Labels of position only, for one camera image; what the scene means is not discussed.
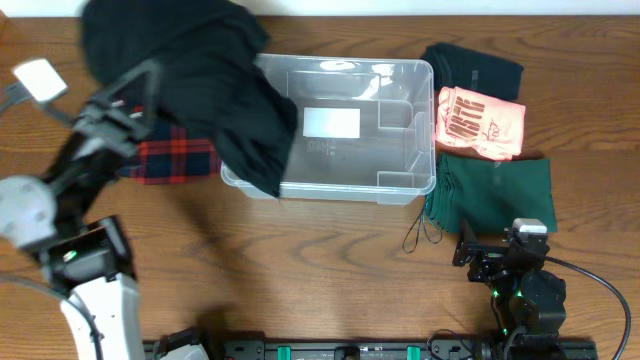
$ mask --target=green strip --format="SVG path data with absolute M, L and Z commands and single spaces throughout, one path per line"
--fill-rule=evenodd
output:
M 291 360 L 291 348 L 288 346 L 280 346 L 278 348 L 278 360 Z
M 420 360 L 420 348 L 417 346 L 407 346 L 407 360 Z

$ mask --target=red plaid fabric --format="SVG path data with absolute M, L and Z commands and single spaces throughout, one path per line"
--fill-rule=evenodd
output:
M 184 184 L 220 173 L 221 165 L 209 139 L 158 121 L 131 165 L 118 174 L 145 185 Z

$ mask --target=wooden surface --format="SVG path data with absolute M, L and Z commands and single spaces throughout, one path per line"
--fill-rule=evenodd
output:
M 552 159 L 560 231 L 551 255 L 610 280 L 640 313 L 640 19 L 633 17 L 263 18 L 275 53 L 417 58 L 449 41 L 525 67 L 525 154 Z M 11 20 L 0 39 L 0 83 L 10 68 L 49 58 L 73 111 L 94 90 L 74 19 Z M 67 132 L 29 105 L 0 118 L 0 177 L 46 168 Z M 137 256 L 145 338 L 200 323 L 280 338 L 425 338 L 438 328 L 492 329 L 489 292 L 451 266 L 455 238 L 402 238 L 422 205 L 252 201 L 219 178 L 185 186 L 121 181 L 90 219 L 119 214 Z M 592 280 L 566 279 L 566 336 L 591 337 L 601 359 L 620 341 L 623 312 Z M 0 243 L 0 270 L 39 279 Z M 0 286 L 0 358 L 74 359 L 57 304 Z M 640 359 L 640 330 L 623 356 Z

